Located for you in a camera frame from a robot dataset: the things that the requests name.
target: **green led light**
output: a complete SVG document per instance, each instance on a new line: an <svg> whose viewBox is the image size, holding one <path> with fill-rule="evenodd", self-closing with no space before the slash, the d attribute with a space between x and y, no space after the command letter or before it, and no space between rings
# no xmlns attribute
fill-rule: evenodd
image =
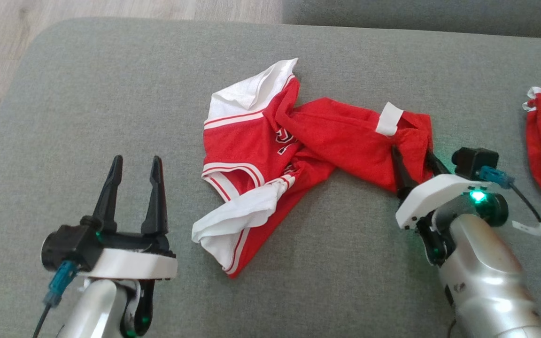
<svg viewBox="0 0 541 338"><path fill-rule="evenodd" d="M481 190L474 190L470 192L469 195L475 203L480 203L486 199L485 193Z"/></svg>

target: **white cable tag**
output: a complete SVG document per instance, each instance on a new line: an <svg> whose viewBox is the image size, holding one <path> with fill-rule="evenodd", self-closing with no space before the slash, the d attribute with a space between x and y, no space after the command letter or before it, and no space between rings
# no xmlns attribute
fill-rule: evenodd
<svg viewBox="0 0 541 338"><path fill-rule="evenodd" d="M402 113L404 113L404 110L388 102L381 112L381 116L379 116L379 122L375 132L385 136L394 136L398 130L398 121L400 121Z"/></svg>
<svg viewBox="0 0 541 338"><path fill-rule="evenodd" d="M527 225L520 224L517 221L512 221L512 222L513 222L513 228L515 229L519 229L530 235L541 236L541 222L538 223L537 227L528 227Z"/></svg>

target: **wooden floor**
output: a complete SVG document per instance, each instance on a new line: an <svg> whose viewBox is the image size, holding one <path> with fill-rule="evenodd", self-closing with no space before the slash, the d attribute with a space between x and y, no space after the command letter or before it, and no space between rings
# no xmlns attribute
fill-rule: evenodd
<svg viewBox="0 0 541 338"><path fill-rule="evenodd" d="M280 23L281 0L0 0L0 103L39 32L94 16Z"/></svg>

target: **gray upholstered cushion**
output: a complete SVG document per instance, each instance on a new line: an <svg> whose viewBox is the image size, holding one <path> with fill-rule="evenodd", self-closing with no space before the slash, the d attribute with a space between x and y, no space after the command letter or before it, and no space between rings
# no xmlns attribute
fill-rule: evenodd
<svg viewBox="0 0 541 338"><path fill-rule="evenodd" d="M236 280L191 242L221 204L200 179L210 94L300 58L299 102L321 96L431 114L438 156L487 147L541 210L526 167L526 91L541 40L442 32L81 19L41 34L0 106L0 337L27 337L52 274L43 239L92 212L124 155L116 220L138 231L154 154L165 165L176 280L159 283L151 337L443 337L452 311L421 240L398 229L395 196L341 171L314 188ZM515 220L530 212L507 194ZM541 239L498 229L541 313ZM69 288L43 334L79 297Z"/></svg>
<svg viewBox="0 0 541 338"><path fill-rule="evenodd" d="M541 37L541 1L284 0L283 22Z"/></svg>

